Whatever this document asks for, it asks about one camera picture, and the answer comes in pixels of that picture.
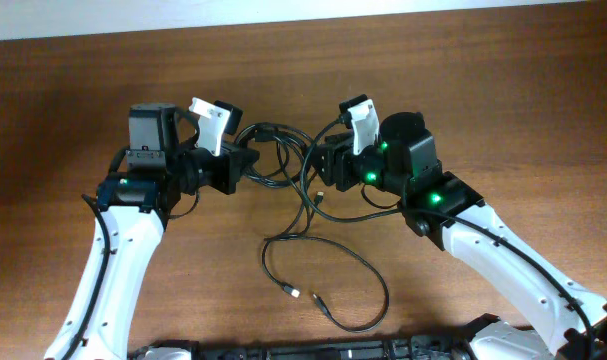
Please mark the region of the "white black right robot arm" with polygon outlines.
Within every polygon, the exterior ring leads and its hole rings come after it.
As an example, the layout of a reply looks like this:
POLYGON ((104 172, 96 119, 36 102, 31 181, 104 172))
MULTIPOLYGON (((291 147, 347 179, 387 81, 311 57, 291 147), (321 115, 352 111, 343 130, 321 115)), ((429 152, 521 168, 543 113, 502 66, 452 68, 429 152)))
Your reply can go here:
POLYGON ((607 299, 537 253, 471 186, 442 169, 420 113, 380 121, 344 112, 324 128, 305 162, 344 191, 362 183, 398 196, 396 210, 418 236, 488 281, 529 322, 556 359, 607 359, 607 299))

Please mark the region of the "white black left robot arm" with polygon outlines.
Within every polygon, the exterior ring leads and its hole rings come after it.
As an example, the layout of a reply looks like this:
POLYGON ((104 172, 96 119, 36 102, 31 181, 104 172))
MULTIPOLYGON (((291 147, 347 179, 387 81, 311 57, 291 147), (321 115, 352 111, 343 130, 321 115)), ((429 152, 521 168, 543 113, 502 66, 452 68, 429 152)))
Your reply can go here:
POLYGON ((225 140, 236 133, 240 108, 194 98, 130 107, 129 143, 111 161, 94 197, 92 247, 70 310, 48 359, 124 359, 137 300, 152 255, 174 206, 204 186, 230 195, 256 150, 225 140))

